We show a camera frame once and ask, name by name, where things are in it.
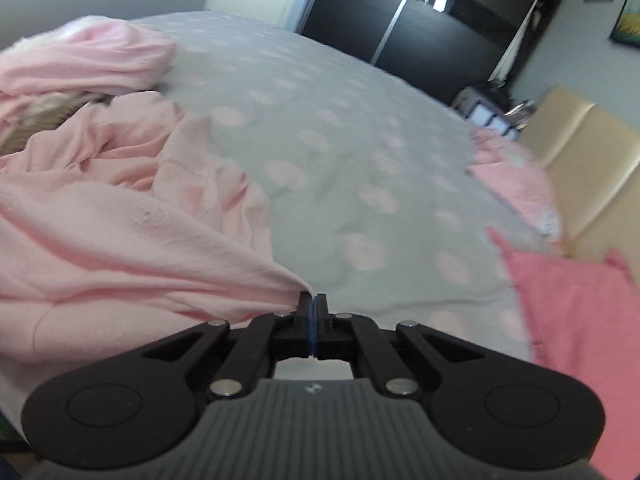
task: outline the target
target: black sliding door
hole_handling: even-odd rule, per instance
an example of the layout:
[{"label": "black sliding door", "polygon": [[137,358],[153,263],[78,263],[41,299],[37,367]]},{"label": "black sliding door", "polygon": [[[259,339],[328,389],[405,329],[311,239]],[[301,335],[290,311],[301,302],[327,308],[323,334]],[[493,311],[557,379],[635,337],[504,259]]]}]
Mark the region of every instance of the black sliding door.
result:
[{"label": "black sliding door", "polygon": [[489,79],[517,30],[476,0],[407,0],[376,65],[450,104]]},{"label": "black sliding door", "polygon": [[315,0],[302,31],[450,104],[488,80],[536,0]]},{"label": "black sliding door", "polygon": [[315,0],[302,35],[371,61],[401,0]]}]

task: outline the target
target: framed picture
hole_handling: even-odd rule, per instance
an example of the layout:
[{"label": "framed picture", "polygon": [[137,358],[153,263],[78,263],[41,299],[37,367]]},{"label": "framed picture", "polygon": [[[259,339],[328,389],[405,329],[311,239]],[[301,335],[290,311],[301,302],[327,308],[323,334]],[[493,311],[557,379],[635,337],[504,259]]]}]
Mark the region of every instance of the framed picture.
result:
[{"label": "framed picture", "polygon": [[625,0],[610,38],[616,43],[640,47],[640,0]]}]

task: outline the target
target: polka dot bedsheet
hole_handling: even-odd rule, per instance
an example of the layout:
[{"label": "polka dot bedsheet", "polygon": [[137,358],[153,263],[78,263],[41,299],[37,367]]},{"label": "polka dot bedsheet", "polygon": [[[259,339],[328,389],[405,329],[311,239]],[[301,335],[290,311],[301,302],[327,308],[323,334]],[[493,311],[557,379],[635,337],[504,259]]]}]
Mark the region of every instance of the polka dot bedsheet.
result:
[{"label": "polka dot bedsheet", "polygon": [[[384,328],[415,319],[529,357],[518,300],[485,229],[528,250],[544,245],[465,173],[472,143],[455,112],[252,20],[191,12],[139,22],[180,46],[159,91],[211,115],[212,142],[271,200],[274,259],[327,293],[332,312]],[[65,368],[0,359],[2,412],[18,426],[28,393]],[[287,378],[300,375],[292,370]]]}]

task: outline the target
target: ribbed rubber grip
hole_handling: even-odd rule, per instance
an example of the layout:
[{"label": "ribbed rubber grip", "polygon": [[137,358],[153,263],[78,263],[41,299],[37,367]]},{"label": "ribbed rubber grip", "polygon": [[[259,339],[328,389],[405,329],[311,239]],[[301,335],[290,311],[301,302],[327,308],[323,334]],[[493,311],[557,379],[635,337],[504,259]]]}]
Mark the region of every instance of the ribbed rubber grip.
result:
[{"label": "ribbed rubber grip", "polygon": [[412,400],[380,396],[369,380],[261,380],[220,400],[177,447],[149,462],[82,471],[50,462],[31,480],[603,480],[586,461],[513,471],[454,448]]}]

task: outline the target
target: pink towel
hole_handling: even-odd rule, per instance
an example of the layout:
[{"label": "pink towel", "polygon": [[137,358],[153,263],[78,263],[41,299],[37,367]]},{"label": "pink towel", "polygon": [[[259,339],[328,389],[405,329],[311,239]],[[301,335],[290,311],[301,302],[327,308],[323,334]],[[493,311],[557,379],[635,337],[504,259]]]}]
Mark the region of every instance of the pink towel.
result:
[{"label": "pink towel", "polygon": [[103,358],[213,317],[289,311],[260,187],[208,116],[156,92],[87,105],[0,158],[0,353]]},{"label": "pink towel", "polygon": [[553,187],[529,150],[493,130],[474,130],[475,164],[469,173],[501,197],[520,217],[551,242],[561,239]]},{"label": "pink towel", "polygon": [[120,95],[155,85],[175,55],[162,32],[84,18],[0,54],[0,144],[39,95],[83,90]]},{"label": "pink towel", "polygon": [[602,401],[604,434],[591,464],[610,480],[640,472],[640,293],[625,259],[601,264],[516,250],[495,230],[539,365],[584,382]]}]

